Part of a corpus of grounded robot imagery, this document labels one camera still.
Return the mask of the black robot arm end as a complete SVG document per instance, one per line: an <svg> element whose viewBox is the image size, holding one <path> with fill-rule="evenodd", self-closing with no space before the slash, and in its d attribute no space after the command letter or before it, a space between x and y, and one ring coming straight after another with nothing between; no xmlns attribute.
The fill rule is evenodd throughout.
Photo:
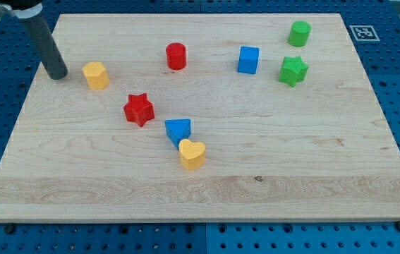
<svg viewBox="0 0 400 254"><path fill-rule="evenodd" d="M0 15L19 19L33 18L42 12L43 0L0 0Z"/></svg>

